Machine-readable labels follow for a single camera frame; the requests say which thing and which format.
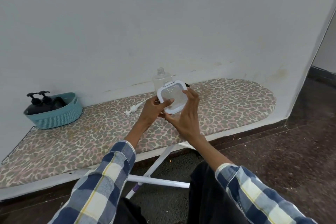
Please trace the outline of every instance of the clear plastic container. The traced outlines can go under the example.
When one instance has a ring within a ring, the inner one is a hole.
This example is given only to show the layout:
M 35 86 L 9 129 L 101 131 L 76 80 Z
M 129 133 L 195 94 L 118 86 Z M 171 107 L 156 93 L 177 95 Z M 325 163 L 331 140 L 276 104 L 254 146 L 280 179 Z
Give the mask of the clear plastic container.
M 167 99 L 174 99 L 174 102 L 165 108 L 165 112 L 174 114 L 183 109 L 187 103 L 187 95 L 182 92 L 186 90 L 187 86 L 182 81 L 167 82 L 164 86 L 160 87 L 157 91 L 157 98 L 160 103 L 163 103 Z
M 157 92 L 158 89 L 164 86 L 167 82 L 172 82 L 172 81 L 173 81 L 173 77 L 171 76 L 171 74 L 165 73 L 165 70 L 163 69 L 163 67 L 159 67 L 157 69 L 157 75 L 153 77 L 155 92 Z

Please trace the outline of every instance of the left hand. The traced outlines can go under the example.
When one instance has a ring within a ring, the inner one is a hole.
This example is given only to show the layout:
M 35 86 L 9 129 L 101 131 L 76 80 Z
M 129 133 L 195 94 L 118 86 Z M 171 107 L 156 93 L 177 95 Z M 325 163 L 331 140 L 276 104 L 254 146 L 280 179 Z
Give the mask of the left hand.
M 162 112 L 163 108 L 170 106 L 174 102 L 174 99 L 168 99 L 162 104 L 158 101 L 159 99 L 157 96 L 152 97 L 145 102 L 142 109 L 138 122 L 145 126 L 146 130 L 153 124 L 155 119 Z

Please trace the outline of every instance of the plaid shirt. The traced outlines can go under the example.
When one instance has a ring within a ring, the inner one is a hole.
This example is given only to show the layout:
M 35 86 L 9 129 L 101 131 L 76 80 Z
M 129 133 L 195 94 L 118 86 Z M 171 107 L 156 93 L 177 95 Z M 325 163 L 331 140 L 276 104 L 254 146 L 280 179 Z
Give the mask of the plaid shirt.
M 112 223 L 135 156 L 129 142 L 116 142 L 97 169 L 89 171 L 76 183 L 70 199 L 49 223 Z M 315 223 L 245 167 L 222 164 L 215 175 L 251 223 Z

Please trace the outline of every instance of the plastic container lid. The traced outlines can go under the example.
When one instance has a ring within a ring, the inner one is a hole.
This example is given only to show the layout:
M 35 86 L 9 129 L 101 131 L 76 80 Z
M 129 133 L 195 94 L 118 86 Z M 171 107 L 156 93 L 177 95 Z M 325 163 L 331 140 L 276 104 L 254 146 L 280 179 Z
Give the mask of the plastic container lid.
M 187 95 L 182 92 L 186 90 L 187 86 L 182 81 L 167 82 L 164 86 L 157 90 L 157 98 L 160 103 L 163 103 L 167 99 L 175 99 L 174 102 L 165 108 L 165 112 L 174 114 L 183 109 L 187 103 Z

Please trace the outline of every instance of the dark tile floor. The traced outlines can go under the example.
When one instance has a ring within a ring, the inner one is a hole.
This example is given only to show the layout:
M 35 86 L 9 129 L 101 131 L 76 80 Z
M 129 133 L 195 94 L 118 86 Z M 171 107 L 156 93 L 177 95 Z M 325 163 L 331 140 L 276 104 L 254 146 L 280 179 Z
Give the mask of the dark tile floor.
M 336 223 L 336 89 L 307 79 L 286 125 L 255 133 L 223 138 L 215 147 L 318 223 Z M 152 177 L 188 182 L 201 160 L 196 152 L 168 159 Z M 147 169 L 140 165 L 132 173 L 142 175 Z M 73 184 L 0 203 L 0 223 L 47 223 L 67 201 Z M 123 194 L 132 185 L 128 182 Z M 132 201 L 148 223 L 183 223 L 187 196 L 186 189 L 143 185 Z

